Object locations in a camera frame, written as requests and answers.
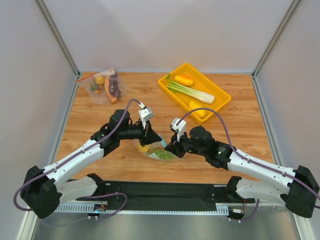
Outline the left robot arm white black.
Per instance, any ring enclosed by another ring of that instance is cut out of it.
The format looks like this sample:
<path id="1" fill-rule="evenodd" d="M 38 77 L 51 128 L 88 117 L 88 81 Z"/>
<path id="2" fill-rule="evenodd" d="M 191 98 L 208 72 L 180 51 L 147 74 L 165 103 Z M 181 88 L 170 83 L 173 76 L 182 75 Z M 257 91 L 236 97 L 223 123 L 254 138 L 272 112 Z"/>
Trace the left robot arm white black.
<path id="1" fill-rule="evenodd" d="M 109 122 L 76 151 L 46 167 L 31 167 L 20 191 L 20 197 L 31 211 L 44 219 L 63 203 L 83 197 L 101 197 L 104 181 L 96 174 L 73 181 L 70 178 L 117 149 L 122 140 L 138 140 L 143 146 L 160 142 L 161 137 L 150 123 L 154 116 L 151 108 L 144 107 L 138 113 L 139 120 L 132 123 L 128 111 L 116 110 Z"/>

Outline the fake green lettuce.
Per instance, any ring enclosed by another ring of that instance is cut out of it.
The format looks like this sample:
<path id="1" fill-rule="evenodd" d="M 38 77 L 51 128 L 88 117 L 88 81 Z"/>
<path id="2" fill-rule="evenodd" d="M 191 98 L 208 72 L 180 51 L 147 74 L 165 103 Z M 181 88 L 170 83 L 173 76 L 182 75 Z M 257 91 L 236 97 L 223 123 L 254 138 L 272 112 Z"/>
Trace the fake green lettuce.
<path id="1" fill-rule="evenodd" d="M 164 149 L 155 149 L 152 153 L 148 155 L 148 157 L 162 161 L 171 161 L 177 158 L 176 156 Z"/>

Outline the blue zip top bag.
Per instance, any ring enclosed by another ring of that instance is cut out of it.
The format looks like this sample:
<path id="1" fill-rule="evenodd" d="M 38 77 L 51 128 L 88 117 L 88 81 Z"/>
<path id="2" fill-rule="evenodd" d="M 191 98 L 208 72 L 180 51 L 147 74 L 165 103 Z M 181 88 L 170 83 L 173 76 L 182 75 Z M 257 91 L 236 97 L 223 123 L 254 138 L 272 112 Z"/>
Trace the blue zip top bag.
<path id="1" fill-rule="evenodd" d="M 135 140 L 136 149 L 145 157 L 158 161 L 173 162 L 182 160 L 182 158 L 178 158 L 173 153 L 165 150 L 167 143 L 161 135 L 159 136 L 161 141 L 144 146 L 142 146 L 138 140 Z"/>

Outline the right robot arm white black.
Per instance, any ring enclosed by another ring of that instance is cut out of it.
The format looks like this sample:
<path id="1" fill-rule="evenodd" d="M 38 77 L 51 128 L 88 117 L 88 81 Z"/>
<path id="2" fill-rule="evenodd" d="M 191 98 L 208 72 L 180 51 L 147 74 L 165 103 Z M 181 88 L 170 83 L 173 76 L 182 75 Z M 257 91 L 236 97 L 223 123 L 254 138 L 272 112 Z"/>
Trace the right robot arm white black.
<path id="1" fill-rule="evenodd" d="M 320 186 L 312 172 L 302 165 L 294 169 L 279 166 L 250 156 L 232 145 L 216 141 L 202 126 L 185 132 L 184 127 L 170 126 L 173 131 L 165 150 L 182 158 L 186 153 L 199 155 L 211 166 L 239 172 L 256 178 L 250 181 L 232 177 L 227 186 L 227 195 L 235 198 L 256 199 L 284 205 L 292 213 L 311 218 L 316 208 Z"/>

